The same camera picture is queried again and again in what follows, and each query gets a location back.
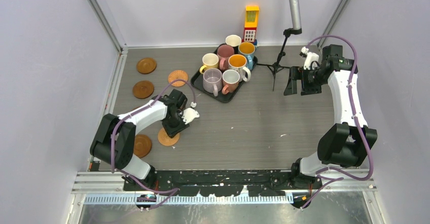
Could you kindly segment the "woven rattan coaster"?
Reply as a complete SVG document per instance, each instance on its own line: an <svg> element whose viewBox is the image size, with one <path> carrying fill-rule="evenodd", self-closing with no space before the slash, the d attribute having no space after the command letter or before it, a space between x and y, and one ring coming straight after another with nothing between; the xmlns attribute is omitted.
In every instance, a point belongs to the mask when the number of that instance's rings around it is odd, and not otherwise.
<svg viewBox="0 0 430 224"><path fill-rule="evenodd" d="M180 134L178 133L173 138L171 138L167 135L167 132L165 131L165 129L161 128L160 131L158 132L157 137L158 137L158 141L163 146L173 146L179 141Z"/></svg>
<svg viewBox="0 0 430 224"><path fill-rule="evenodd" d="M184 70L174 70L168 76L168 82L174 87L183 86L188 80L188 74Z"/></svg>

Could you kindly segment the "black plastic tray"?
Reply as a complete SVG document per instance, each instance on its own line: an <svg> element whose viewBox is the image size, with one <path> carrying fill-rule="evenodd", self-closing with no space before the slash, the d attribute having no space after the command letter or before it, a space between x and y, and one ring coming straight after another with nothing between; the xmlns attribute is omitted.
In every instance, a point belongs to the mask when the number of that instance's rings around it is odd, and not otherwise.
<svg viewBox="0 0 430 224"><path fill-rule="evenodd" d="M244 45L234 52L233 47L221 44L213 53L205 54L202 66L191 77L191 85L219 102L230 102L258 65L254 52L242 53Z"/></svg>

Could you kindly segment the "yellow mug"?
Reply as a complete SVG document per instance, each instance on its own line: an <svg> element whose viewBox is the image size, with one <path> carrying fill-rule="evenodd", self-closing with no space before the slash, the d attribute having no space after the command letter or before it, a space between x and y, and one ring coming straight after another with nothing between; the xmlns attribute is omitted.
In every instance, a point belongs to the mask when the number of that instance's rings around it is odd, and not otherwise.
<svg viewBox="0 0 430 224"><path fill-rule="evenodd" d="M207 53L202 57L202 66L199 72L204 74L209 68L219 68L219 57L215 53Z"/></svg>

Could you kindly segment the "dusty pink mug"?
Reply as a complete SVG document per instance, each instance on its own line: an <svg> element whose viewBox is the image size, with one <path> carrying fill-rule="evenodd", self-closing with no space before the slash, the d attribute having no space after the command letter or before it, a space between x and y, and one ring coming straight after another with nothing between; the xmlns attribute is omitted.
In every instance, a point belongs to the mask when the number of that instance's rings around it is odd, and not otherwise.
<svg viewBox="0 0 430 224"><path fill-rule="evenodd" d="M229 67L228 59L234 55L233 47L229 45L221 45L218 47L216 54L219 58L219 69L221 71L227 70Z"/></svg>

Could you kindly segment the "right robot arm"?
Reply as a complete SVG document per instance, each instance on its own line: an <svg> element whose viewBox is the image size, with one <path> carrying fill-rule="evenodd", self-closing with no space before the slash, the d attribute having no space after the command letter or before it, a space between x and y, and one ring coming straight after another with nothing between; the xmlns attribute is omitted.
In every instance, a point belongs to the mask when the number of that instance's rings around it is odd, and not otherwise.
<svg viewBox="0 0 430 224"><path fill-rule="evenodd" d="M328 85L333 100L334 124L319 140L317 151L309 157L299 158L291 166L289 182L302 189L311 186L324 168L359 167L377 140L377 131L369 128L365 120L356 88L358 69L354 60L343 56L341 45L323 48L322 55L301 49L303 66L292 66L284 95L297 93L297 80L301 82L301 95L321 93Z"/></svg>

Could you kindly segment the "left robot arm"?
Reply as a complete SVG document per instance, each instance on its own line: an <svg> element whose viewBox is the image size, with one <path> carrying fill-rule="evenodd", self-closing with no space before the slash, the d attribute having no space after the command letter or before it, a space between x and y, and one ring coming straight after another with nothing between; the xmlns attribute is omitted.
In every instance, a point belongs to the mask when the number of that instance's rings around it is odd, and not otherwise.
<svg viewBox="0 0 430 224"><path fill-rule="evenodd" d="M155 168L134 152L135 136L160 121L167 136L173 138L200 116L196 103L187 107L187 97L179 90L153 97L147 104L122 115L102 117L90 146L90 155L128 175L144 191L155 186Z"/></svg>

